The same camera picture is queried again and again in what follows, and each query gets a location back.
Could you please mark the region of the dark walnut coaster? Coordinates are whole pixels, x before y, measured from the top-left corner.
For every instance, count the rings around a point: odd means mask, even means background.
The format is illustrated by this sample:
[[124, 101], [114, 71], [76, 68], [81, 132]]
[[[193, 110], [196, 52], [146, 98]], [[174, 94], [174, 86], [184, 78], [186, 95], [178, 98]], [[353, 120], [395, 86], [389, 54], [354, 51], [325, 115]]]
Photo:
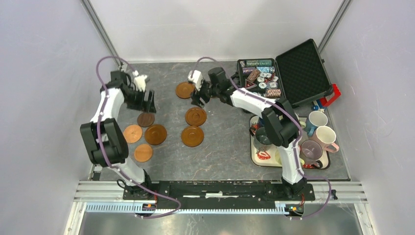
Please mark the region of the dark walnut coaster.
[[149, 127], [155, 121], [155, 115], [153, 113], [141, 113], [137, 118], [137, 123], [140, 127]]

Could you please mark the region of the wooden coaster three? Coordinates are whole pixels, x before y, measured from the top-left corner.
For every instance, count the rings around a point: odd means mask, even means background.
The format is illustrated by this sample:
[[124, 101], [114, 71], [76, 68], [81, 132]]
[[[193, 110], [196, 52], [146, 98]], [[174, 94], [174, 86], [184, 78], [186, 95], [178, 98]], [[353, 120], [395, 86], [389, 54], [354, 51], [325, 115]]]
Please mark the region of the wooden coaster three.
[[201, 126], [205, 123], [206, 119], [207, 114], [205, 110], [199, 107], [190, 108], [185, 114], [185, 120], [191, 126]]

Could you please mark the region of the wooden coaster one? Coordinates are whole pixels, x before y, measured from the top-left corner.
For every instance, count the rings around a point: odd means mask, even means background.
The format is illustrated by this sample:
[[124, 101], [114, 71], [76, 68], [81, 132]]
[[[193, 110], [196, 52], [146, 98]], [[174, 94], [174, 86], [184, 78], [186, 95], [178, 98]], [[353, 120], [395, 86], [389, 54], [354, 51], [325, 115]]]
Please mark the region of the wooden coaster one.
[[177, 97], [181, 99], [188, 99], [191, 97], [191, 94], [193, 93], [195, 89], [195, 86], [188, 82], [182, 82], [177, 85], [175, 89], [175, 93]]

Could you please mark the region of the wooden coaster five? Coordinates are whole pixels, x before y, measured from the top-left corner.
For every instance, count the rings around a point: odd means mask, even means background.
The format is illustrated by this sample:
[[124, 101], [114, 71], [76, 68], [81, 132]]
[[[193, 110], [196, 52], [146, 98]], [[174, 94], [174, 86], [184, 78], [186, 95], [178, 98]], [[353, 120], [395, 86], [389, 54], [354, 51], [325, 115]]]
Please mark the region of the wooden coaster five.
[[167, 130], [163, 125], [153, 124], [146, 129], [144, 138], [150, 145], [159, 145], [166, 140]]

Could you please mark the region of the light cork coaster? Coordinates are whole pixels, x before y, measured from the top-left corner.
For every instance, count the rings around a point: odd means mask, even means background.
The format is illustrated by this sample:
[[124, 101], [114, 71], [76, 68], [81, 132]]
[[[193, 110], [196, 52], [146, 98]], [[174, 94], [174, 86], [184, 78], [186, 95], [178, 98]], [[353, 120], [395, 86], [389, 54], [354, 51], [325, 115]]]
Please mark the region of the light cork coaster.
[[127, 143], [138, 142], [143, 134], [143, 130], [139, 125], [129, 125], [123, 131], [123, 136]]

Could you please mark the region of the wooden coaster four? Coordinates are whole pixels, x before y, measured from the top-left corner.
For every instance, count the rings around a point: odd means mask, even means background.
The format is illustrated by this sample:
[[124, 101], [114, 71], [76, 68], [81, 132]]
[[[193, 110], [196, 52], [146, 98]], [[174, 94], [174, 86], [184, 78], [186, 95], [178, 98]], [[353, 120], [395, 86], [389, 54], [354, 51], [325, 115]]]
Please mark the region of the wooden coaster four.
[[181, 133], [181, 140], [188, 147], [196, 147], [204, 140], [204, 132], [198, 126], [188, 126]]

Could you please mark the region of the orange coaster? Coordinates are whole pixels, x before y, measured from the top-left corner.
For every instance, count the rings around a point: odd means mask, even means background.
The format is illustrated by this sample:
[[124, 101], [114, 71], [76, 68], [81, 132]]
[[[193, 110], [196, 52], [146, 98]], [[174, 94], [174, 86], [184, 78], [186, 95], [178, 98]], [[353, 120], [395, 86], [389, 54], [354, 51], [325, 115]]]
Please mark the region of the orange coaster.
[[134, 158], [140, 163], [150, 160], [152, 156], [153, 148], [148, 144], [141, 144], [134, 150]]

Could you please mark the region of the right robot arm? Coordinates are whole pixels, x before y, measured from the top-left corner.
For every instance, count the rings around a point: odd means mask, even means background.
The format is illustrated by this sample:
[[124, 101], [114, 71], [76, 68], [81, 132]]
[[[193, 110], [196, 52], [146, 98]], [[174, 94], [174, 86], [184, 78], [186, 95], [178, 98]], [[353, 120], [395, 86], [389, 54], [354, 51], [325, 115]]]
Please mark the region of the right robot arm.
[[265, 98], [240, 88], [221, 67], [214, 68], [209, 75], [210, 81], [206, 81], [200, 71], [193, 69], [189, 72], [188, 82], [195, 86], [191, 95], [192, 104], [203, 108], [215, 96], [222, 103], [261, 118], [266, 138], [280, 154], [283, 195], [289, 200], [297, 199], [307, 184], [299, 157], [303, 130], [289, 101], [285, 98]]

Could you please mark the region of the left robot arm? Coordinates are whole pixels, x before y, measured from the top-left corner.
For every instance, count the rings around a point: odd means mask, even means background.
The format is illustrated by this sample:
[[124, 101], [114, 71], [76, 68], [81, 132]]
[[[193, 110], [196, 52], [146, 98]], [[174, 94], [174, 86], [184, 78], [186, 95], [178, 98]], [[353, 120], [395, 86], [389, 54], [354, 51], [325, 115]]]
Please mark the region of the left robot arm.
[[111, 72], [110, 82], [100, 89], [101, 100], [93, 118], [80, 126], [88, 157], [92, 164], [115, 172], [119, 187], [127, 195], [149, 199], [154, 193], [148, 173], [129, 158], [129, 147], [117, 123], [122, 104], [143, 113], [156, 113], [154, 91], [145, 90], [146, 75], [134, 78], [121, 70]]

